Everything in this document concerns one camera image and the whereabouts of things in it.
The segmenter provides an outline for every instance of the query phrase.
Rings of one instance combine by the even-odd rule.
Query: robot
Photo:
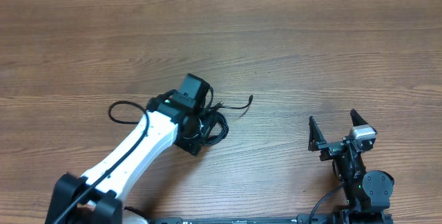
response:
[[[206,105],[206,95],[211,92]],[[188,74],[178,90],[171,90],[148,101],[146,107],[134,102],[119,101],[109,107],[111,120],[121,124],[136,124],[133,131],[105,159],[88,169],[79,178],[64,174],[55,184],[46,217],[52,223],[160,223],[160,224],[225,224],[225,223],[300,223],[300,224],[392,224],[392,216],[384,214],[390,207],[394,179],[384,171],[365,171],[361,154],[373,149],[377,131],[353,109],[353,128],[341,141],[328,143],[313,116],[309,119],[308,149],[320,151],[320,160],[333,160],[333,171],[341,184],[324,196],[310,214],[282,218],[220,218],[194,219],[157,218],[149,220],[143,213],[124,207],[132,186],[152,161],[166,148],[177,145],[193,156],[201,148],[215,145],[226,138],[229,127],[219,109],[245,109],[213,103],[213,88],[203,79]],[[120,104],[130,104],[142,111],[138,122],[117,120],[112,110]],[[211,136],[216,124],[222,127]],[[343,188],[347,205],[336,206],[329,214],[316,214],[318,206]]]

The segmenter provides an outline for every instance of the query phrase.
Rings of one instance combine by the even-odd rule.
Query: wooden table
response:
[[[336,141],[355,108],[379,132],[367,169],[396,179],[395,223],[442,221],[442,0],[0,0],[0,222],[43,223],[58,178],[133,128],[111,122],[109,104],[145,104],[186,73],[216,102],[253,104],[223,110],[229,136],[197,158],[165,151],[128,205],[184,218],[310,212],[338,181],[307,150],[308,118]]]

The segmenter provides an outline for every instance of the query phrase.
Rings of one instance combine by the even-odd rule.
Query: wood grain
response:
[[[194,158],[165,151],[128,204],[152,216],[293,216],[336,186],[308,117],[339,140],[357,109],[379,132],[368,169],[395,177],[395,223],[442,221],[441,0],[0,0],[0,222],[43,223],[52,189],[195,73],[231,132]],[[130,108],[123,117],[137,119]],[[342,194],[320,208],[329,212]]]

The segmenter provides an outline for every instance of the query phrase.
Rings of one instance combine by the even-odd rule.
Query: wooden tabletop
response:
[[[222,110],[225,140],[177,147],[128,205],[151,216],[294,216],[338,181],[307,150],[314,115],[340,140],[355,108],[379,132],[367,170],[396,179],[395,223],[442,222],[442,0],[0,0],[0,222],[43,223],[52,189],[80,176],[145,104],[194,73]],[[140,113],[122,107],[121,118]],[[318,212],[345,203],[342,192]]]

